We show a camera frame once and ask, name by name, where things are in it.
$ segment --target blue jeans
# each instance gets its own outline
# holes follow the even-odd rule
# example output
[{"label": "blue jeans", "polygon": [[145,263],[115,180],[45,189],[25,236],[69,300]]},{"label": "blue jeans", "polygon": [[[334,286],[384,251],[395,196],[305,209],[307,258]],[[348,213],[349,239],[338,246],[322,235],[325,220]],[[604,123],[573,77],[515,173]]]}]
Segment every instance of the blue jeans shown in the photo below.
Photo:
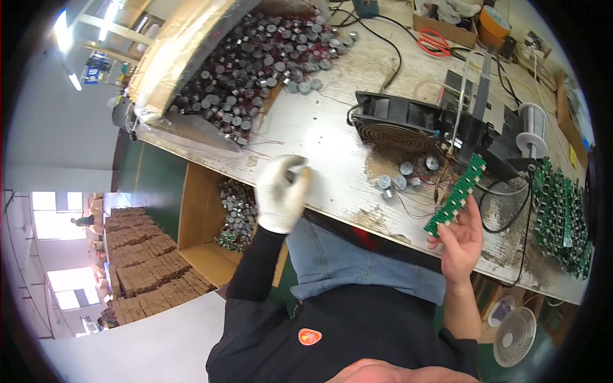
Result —
[{"label": "blue jeans", "polygon": [[287,248],[298,276],[291,292],[299,300],[345,284],[372,284],[443,304],[441,274],[352,245],[304,218],[287,236]]}]

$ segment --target green circuit board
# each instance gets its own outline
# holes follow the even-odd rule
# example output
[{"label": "green circuit board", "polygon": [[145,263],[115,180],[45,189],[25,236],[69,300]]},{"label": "green circuit board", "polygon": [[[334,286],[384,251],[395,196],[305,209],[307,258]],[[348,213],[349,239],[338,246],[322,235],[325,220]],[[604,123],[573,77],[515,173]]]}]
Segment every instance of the green circuit board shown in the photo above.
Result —
[{"label": "green circuit board", "polygon": [[454,188],[447,198],[445,205],[437,211],[424,227],[430,235],[438,238],[437,225],[439,223],[449,225],[457,216],[458,210],[466,203],[466,198],[473,192],[474,184],[481,179],[485,170],[485,161],[478,154],[473,154],[470,164],[459,180],[455,182]]},{"label": "green circuit board", "polygon": [[546,257],[557,259],[570,275],[587,278],[592,243],[587,239],[583,188],[554,169],[545,158],[535,172],[536,241]]}]

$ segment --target black long-sleeve shirt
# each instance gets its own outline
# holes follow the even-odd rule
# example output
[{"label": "black long-sleeve shirt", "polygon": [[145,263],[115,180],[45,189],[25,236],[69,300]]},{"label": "black long-sleeve shirt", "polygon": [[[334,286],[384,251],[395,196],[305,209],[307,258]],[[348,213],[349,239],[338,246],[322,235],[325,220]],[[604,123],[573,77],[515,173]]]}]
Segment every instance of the black long-sleeve shirt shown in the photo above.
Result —
[{"label": "black long-sleeve shirt", "polygon": [[285,236],[258,227],[227,290],[224,333],[207,360],[211,383],[325,382],[373,358],[478,377],[477,342],[432,327],[435,305],[391,287],[347,285],[303,302],[293,319],[265,301]]}]

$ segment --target white fan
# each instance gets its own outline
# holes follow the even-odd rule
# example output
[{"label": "white fan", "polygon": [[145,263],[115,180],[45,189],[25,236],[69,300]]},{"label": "white fan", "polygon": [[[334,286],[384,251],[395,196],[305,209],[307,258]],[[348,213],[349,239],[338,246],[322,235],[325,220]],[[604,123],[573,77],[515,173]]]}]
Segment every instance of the white fan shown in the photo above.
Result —
[{"label": "white fan", "polygon": [[502,367],[518,364],[530,351],[536,336],[535,315],[526,307],[507,314],[494,339],[494,358]]}]

